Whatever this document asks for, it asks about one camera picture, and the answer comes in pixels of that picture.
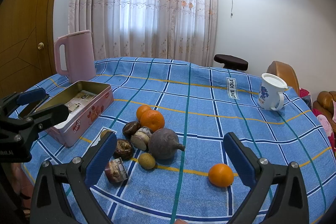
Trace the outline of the small reddish cut piece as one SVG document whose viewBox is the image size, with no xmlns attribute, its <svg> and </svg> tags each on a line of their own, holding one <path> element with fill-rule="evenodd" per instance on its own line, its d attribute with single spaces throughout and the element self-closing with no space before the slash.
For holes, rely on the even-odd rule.
<svg viewBox="0 0 336 224">
<path fill-rule="evenodd" d="M 111 184 L 117 184 L 119 182 L 126 181 L 129 176 L 125 167 L 123 166 L 123 161 L 121 158 L 113 159 L 108 162 L 105 167 L 105 175 Z"/>
</svg>

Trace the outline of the lone orange mandarin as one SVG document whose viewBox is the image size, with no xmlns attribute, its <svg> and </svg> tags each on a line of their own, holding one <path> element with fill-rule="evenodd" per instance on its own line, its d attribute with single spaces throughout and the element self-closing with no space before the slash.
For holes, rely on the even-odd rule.
<svg viewBox="0 0 336 224">
<path fill-rule="evenodd" d="M 224 188 L 234 182 L 234 173 L 228 165 L 220 163 L 210 168 L 208 178 L 211 184 Z"/>
</svg>

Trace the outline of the brown round mushroom cap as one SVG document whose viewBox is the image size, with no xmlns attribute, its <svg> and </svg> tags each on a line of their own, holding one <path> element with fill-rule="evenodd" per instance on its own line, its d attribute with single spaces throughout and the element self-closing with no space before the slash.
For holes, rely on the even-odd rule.
<svg viewBox="0 0 336 224">
<path fill-rule="evenodd" d="M 130 160 L 133 157 L 134 148 L 130 141 L 125 139 L 117 139 L 117 145 L 113 157 L 121 158 L 123 161 Z"/>
</svg>

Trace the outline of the dark brown chestnut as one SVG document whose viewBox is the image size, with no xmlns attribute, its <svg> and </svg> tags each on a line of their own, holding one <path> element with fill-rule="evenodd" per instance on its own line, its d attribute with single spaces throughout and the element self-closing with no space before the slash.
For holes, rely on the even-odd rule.
<svg viewBox="0 0 336 224">
<path fill-rule="evenodd" d="M 132 121 L 124 125 L 122 134 L 126 139 L 130 139 L 140 128 L 141 124 L 139 121 Z"/>
</svg>

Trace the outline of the cut cylindrical taro piece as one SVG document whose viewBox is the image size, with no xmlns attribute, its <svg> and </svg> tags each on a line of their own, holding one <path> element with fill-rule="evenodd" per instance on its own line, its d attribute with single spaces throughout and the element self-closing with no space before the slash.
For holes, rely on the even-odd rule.
<svg viewBox="0 0 336 224">
<path fill-rule="evenodd" d="M 153 132 L 150 128 L 141 127 L 134 135 L 131 136 L 130 142 L 135 148 L 140 149 L 141 151 L 147 151 L 152 133 Z"/>
</svg>

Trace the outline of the small orange mandarin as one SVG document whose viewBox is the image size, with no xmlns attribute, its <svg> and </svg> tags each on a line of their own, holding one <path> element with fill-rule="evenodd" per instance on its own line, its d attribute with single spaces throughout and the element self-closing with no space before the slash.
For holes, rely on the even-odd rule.
<svg viewBox="0 0 336 224">
<path fill-rule="evenodd" d="M 150 106 L 148 106 L 148 105 L 141 105 L 141 106 L 137 109 L 137 111 L 136 111 L 136 117 L 137 117 L 137 119 L 140 121 L 142 115 L 143 115 L 146 111 L 148 111 L 148 110 L 151 110 L 151 107 L 150 107 Z"/>
</svg>

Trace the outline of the large front orange mandarin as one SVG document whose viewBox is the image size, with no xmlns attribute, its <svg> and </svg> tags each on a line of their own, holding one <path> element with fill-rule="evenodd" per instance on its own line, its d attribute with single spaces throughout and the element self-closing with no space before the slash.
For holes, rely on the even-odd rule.
<svg viewBox="0 0 336 224">
<path fill-rule="evenodd" d="M 152 132 L 165 127 L 165 119 L 157 110 L 147 110 L 143 113 L 140 119 L 142 127 L 148 127 Z"/>
</svg>

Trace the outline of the purple round beet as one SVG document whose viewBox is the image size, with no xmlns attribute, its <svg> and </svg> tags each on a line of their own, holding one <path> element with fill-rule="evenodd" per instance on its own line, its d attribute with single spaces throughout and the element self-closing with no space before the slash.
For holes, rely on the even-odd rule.
<svg viewBox="0 0 336 224">
<path fill-rule="evenodd" d="M 161 128 L 151 135 L 148 149 L 155 159 L 168 160 L 173 158 L 178 150 L 184 151 L 185 146 L 179 143 L 178 135 L 173 130 Z"/>
</svg>

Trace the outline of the pink metal tin box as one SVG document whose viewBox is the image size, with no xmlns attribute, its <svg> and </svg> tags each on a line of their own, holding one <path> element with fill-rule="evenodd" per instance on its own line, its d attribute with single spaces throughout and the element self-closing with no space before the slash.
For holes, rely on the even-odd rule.
<svg viewBox="0 0 336 224">
<path fill-rule="evenodd" d="M 39 106 L 37 110 L 57 104 L 68 107 L 67 120 L 46 129 L 46 132 L 65 147 L 71 147 L 113 101 L 110 84 L 77 81 Z"/>
</svg>

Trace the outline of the brass door knob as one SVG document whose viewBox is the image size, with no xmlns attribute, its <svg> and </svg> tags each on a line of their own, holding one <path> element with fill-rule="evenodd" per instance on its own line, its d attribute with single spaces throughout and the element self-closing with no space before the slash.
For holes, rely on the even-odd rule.
<svg viewBox="0 0 336 224">
<path fill-rule="evenodd" d="M 44 43 L 38 44 L 38 50 L 41 51 L 45 47 Z"/>
</svg>

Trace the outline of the pink electric kettle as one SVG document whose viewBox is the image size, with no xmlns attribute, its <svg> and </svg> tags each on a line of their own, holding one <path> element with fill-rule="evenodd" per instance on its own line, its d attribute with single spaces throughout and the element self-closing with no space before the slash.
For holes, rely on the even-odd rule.
<svg viewBox="0 0 336 224">
<path fill-rule="evenodd" d="M 61 66 L 60 47 L 62 45 L 67 69 L 62 69 Z M 91 31 L 79 31 L 59 37 L 54 43 L 54 58 L 57 73 L 67 76 L 71 84 L 94 78 L 96 68 Z"/>
</svg>

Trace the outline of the brown leather sofa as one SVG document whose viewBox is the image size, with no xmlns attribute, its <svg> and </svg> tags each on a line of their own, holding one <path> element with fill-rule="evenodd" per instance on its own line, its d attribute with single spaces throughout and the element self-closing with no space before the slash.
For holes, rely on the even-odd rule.
<svg viewBox="0 0 336 224">
<path fill-rule="evenodd" d="M 322 91 L 313 102 L 313 108 L 321 112 L 329 121 L 333 132 L 335 133 L 335 100 L 336 91 Z"/>
</svg>

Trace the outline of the white mug blue print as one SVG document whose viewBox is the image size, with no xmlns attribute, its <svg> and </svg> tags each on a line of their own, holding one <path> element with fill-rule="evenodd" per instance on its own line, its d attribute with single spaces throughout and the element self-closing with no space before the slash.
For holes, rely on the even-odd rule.
<svg viewBox="0 0 336 224">
<path fill-rule="evenodd" d="M 279 111 L 284 105 L 284 91 L 288 88 L 286 82 L 271 73 L 261 75 L 258 105 L 269 111 Z"/>
</svg>

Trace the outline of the blue plaid tablecloth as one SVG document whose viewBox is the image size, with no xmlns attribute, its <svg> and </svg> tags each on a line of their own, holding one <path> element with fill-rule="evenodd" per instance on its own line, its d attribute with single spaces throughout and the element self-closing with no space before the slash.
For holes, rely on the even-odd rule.
<svg viewBox="0 0 336 224">
<path fill-rule="evenodd" d="M 293 89 L 285 92 L 280 111 L 266 111 L 257 103 L 261 79 L 242 72 L 140 57 L 100 60 L 95 67 L 94 81 L 111 86 L 113 103 L 93 112 L 94 122 L 70 148 L 41 132 L 32 160 L 22 164 L 31 182 L 43 161 L 67 163 L 83 155 L 103 129 L 121 138 L 138 107 L 149 105 L 186 149 L 152 171 L 140 167 L 136 150 L 124 163 L 129 178 L 122 184 L 112 185 L 102 175 L 92 193 L 112 222 L 228 222 L 249 191 L 238 177 L 229 188 L 213 186 L 207 177 L 213 165 L 231 162 L 223 146 L 228 132 L 273 164 L 299 164 L 311 223 L 331 207 L 335 157 L 322 125 Z"/>
</svg>

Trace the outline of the sheer floral curtain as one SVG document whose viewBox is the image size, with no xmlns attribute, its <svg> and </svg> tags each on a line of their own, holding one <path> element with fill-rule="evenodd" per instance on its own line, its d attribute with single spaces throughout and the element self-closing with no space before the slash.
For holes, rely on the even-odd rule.
<svg viewBox="0 0 336 224">
<path fill-rule="evenodd" d="M 218 0 L 69 0 L 68 30 L 90 30 L 94 57 L 155 57 L 209 67 Z"/>
</svg>

